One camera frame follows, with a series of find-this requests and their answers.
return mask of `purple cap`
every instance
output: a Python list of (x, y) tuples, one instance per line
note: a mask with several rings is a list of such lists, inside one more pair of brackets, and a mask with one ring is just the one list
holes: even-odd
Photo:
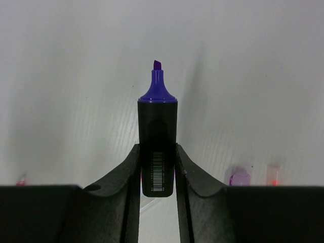
[(230, 186), (249, 186), (250, 175), (246, 171), (239, 171), (229, 178)]

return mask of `barcode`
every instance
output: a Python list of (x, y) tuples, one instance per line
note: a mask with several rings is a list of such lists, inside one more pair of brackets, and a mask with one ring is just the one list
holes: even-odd
[(151, 191), (164, 191), (164, 152), (153, 152), (151, 157)]

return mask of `purple highlighter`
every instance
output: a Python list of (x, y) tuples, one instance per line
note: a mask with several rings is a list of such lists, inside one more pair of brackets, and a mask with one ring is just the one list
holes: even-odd
[(147, 197), (173, 193), (178, 101), (166, 89), (161, 63), (154, 61), (149, 90), (138, 99), (142, 191)]

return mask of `purple marker tip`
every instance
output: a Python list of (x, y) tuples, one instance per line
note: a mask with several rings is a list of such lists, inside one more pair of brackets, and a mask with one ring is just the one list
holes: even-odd
[(153, 70), (162, 70), (161, 63), (155, 60), (153, 64)]
[(138, 101), (144, 103), (177, 102), (177, 99), (170, 95), (164, 85), (163, 70), (160, 62), (156, 60), (154, 61), (151, 86), (146, 94), (139, 98)]

